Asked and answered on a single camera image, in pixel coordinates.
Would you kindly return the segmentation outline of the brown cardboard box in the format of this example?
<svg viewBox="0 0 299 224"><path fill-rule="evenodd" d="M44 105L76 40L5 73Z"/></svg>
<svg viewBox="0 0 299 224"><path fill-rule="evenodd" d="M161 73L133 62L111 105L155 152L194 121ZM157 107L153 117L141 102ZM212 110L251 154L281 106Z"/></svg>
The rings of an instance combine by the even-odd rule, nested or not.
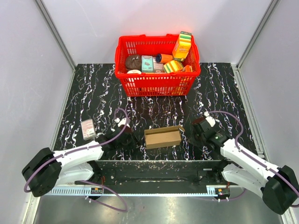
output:
<svg viewBox="0 0 299 224"><path fill-rule="evenodd" d="M185 132L180 125L145 130L146 149L178 146L182 141L180 132Z"/></svg>

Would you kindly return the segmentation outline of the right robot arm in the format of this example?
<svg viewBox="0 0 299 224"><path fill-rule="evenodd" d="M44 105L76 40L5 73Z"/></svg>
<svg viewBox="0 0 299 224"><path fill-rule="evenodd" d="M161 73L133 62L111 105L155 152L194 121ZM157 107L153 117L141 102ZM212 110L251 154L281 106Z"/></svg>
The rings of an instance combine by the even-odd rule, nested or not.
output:
<svg viewBox="0 0 299 224"><path fill-rule="evenodd" d="M299 183L287 165L279 167L249 151L223 131L215 129L215 119L204 116L192 123L194 140L224 157L213 172L213 181L235 183L259 196L276 214L283 215L299 197Z"/></svg>

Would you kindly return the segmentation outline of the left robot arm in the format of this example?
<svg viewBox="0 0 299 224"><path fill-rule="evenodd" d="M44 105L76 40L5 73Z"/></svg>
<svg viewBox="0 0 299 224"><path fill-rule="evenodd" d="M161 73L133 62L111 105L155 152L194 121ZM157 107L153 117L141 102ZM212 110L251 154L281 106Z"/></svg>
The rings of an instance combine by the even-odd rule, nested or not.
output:
<svg viewBox="0 0 299 224"><path fill-rule="evenodd" d="M107 160L120 150L133 152L139 144L132 129L121 125L80 147L63 151L43 148L21 172L26 181L24 192L40 197L59 185L104 183L97 161Z"/></svg>

